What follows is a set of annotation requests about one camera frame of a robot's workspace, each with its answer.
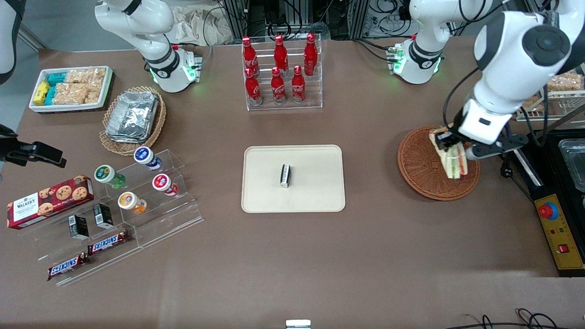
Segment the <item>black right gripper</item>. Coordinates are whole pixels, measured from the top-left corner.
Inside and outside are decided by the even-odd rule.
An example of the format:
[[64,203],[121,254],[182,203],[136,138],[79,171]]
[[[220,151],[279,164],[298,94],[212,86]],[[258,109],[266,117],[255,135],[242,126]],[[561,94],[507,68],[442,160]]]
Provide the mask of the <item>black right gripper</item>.
[[5,125],[0,126],[0,160],[18,166],[26,166],[32,154],[33,162],[44,162],[57,167],[65,167],[67,159],[63,152],[42,142],[33,144],[21,142],[18,135]]

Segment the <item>left gripper bar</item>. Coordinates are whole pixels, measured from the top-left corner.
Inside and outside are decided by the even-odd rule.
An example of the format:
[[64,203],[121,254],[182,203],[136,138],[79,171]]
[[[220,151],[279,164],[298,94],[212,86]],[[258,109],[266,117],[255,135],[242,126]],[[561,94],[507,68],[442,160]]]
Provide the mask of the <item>left gripper bar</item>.
[[[495,140],[482,134],[475,134],[470,139],[473,140],[473,145],[466,149],[466,158],[470,161],[505,154],[522,148],[529,142],[529,139],[521,134],[512,134],[509,137],[500,136],[496,137]],[[436,133],[437,148],[450,148],[459,143],[465,144],[465,137],[460,135],[456,129],[451,129],[450,132]]]

